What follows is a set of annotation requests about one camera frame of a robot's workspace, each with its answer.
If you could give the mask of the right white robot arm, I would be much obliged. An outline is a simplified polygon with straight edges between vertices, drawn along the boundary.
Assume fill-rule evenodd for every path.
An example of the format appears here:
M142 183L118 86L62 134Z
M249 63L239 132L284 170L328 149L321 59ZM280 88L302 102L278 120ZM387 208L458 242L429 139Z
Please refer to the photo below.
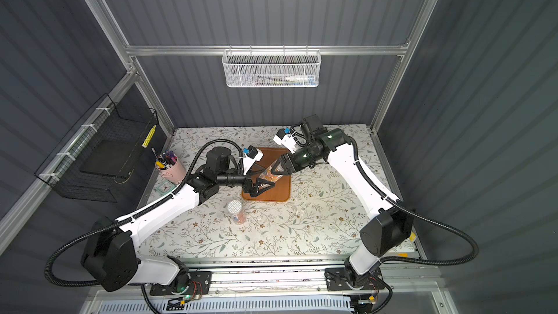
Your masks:
M380 258L411 236L414 217L395 206L399 198L366 166L354 138L342 129L327 129L316 115L297 126L300 132L289 127L276 132L274 142L289 152L272 164L271 174L288 176L323 161L351 187L369 221L360 230L359 246L344 263L344 279L352 288L361 287L380 266Z

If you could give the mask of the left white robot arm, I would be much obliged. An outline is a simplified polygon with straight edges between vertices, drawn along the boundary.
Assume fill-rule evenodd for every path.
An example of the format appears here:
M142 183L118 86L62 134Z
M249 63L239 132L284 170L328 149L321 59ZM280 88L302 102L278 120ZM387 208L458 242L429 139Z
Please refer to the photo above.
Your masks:
M167 223L203 204L222 186L240 186L251 196L270 190L274 183L252 178L252 168L263 156L260 149L249 146L236 161L228 148L212 148L205 164L187 174L173 192L130 214L129 222L122 217L121 227L90 237L81 265L108 292L147 283L166 286L174 295L190 291L195 283L187 266L173 256L142 255L141 244Z

